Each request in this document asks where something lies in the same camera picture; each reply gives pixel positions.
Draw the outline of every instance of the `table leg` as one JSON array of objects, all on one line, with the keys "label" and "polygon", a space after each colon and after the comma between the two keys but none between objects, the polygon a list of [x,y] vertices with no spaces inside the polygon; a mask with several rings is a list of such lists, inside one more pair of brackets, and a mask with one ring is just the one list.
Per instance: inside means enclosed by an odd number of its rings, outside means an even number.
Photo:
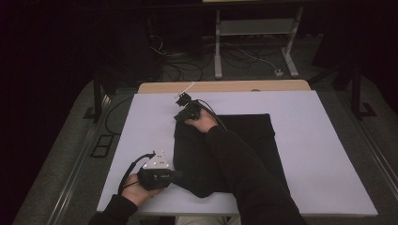
[{"label": "table leg", "polygon": [[222,79],[222,59],[220,56],[220,11],[217,10],[216,16],[216,52],[214,52],[215,78]]},{"label": "table leg", "polygon": [[304,9],[304,7],[298,8],[298,11],[296,12],[295,20],[292,23],[292,28],[290,29],[289,40],[287,41],[286,47],[282,48],[284,62],[287,64],[287,68],[289,69],[290,75],[294,78],[299,76],[299,72],[296,69],[296,66],[293,62],[292,57],[290,56],[290,50],[293,47],[293,40],[295,39],[296,33],[299,29],[299,21],[301,19],[303,9]]}]

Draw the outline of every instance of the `metal stand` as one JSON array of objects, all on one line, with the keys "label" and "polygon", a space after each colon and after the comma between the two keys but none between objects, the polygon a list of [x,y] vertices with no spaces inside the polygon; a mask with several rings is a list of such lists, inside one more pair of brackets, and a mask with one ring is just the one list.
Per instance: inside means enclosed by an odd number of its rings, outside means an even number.
[{"label": "metal stand", "polygon": [[299,72],[296,69],[295,63],[293,63],[293,59],[290,56],[290,50],[293,47],[293,41],[296,37],[296,33],[299,29],[299,22],[301,20],[301,15],[304,7],[299,7],[298,11],[296,12],[295,20],[292,23],[292,28],[290,29],[290,36],[289,40],[287,41],[286,47],[282,48],[282,54],[284,58],[284,62],[287,65],[287,68],[289,69],[290,76],[297,78],[299,76]]},{"label": "metal stand", "polygon": [[220,56],[220,36],[221,35],[259,35],[259,34],[289,34],[289,39],[285,47],[282,48],[284,62],[289,69],[290,75],[293,78],[299,76],[293,59],[290,56],[290,50],[293,47],[293,41],[299,29],[299,22],[301,19],[304,7],[299,7],[294,19],[267,19],[267,20],[246,20],[246,21],[231,21],[221,22],[220,11],[217,10],[216,16],[216,50],[214,53],[214,69],[215,78],[222,79],[222,60]]}]

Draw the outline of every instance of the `folded black fabric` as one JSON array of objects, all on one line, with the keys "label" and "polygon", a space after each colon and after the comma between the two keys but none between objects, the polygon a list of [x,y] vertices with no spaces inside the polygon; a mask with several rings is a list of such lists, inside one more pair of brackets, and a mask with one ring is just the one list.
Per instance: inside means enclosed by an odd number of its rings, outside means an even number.
[{"label": "folded black fabric", "polygon": [[[228,130],[235,132],[255,151],[267,170],[288,190],[269,114],[219,117]],[[206,144],[206,134],[184,122],[176,123],[173,162],[176,170],[184,172],[183,179],[174,183],[197,197],[205,198],[213,192],[231,192]]]}]

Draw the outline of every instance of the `wooden edge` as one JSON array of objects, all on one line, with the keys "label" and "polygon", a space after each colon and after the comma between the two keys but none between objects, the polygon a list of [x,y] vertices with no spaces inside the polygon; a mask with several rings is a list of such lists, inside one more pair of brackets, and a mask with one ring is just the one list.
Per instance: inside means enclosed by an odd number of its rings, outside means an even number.
[{"label": "wooden edge", "polygon": [[[145,82],[138,94],[179,93],[191,82]],[[310,91],[304,80],[196,82],[188,92]]]}]

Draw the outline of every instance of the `black cable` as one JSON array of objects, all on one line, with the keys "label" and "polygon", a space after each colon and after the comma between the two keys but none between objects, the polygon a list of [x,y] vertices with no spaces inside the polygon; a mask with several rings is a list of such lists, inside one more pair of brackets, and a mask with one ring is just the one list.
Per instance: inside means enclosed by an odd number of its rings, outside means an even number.
[{"label": "black cable", "polygon": [[121,194],[122,194],[122,191],[123,191],[123,189],[125,188],[126,180],[127,180],[127,178],[129,177],[129,175],[131,174],[131,171],[134,169],[134,167],[135,167],[135,165],[137,164],[137,162],[140,161],[140,160],[143,159],[143,158],[153,158],[154,156],[156,156],[156,153],[155,153],[155,152],[153,152],[152,154],[145,154],[145,155],[143,155],[143,156],[137,158],[135,161],[133,161],[133,162],[131,163],[131,165],[130,165],[129,168],[126,170],[125,174],[123,175],[122,180],[120,181],[119,189],[117,190],[117,194],[118,194],[118,195],[121,195]]},{"label": "black cable", "polygon": [[129,101],[129,100],[131,100],[131,99],[132,99],[132,97],[128,97],[128,98],[126,98],[126,99],[120,101],[120,102],[117,103],[117,105],[115,105],[115,106],[108,112],[108,114],[106,115],[106,118],[105,118],[105,128],[106,128],[106,130],[107,130],[109,133],[114,134],[114,135],[121,135],[121,132],[120,132],[120,133],[116,133],[116,132],[113,132],[113,131],[111,131],[111,130],[109,129],[109,127],[108,127],[109,115],[110,115],[117,107],[119,107],[121,104],[123,104],[123,103],[125,103],[125,102],[127,102],[127,101]]},{"label": "black cable", "polygon": [[227,57],[226,57],[225,55],[220,54],[220,57],[221,57],[227,64],[229,64],[229,65],[230,65],[231,67],[233,67],[233,68],[250,68],[250,67],[252,66],[251,63],[241,62],[241,63],[248,64],[248,66],[246,66],[246,67],[238,67],[238,66],[232,64],[229,60],[227,60]]}]

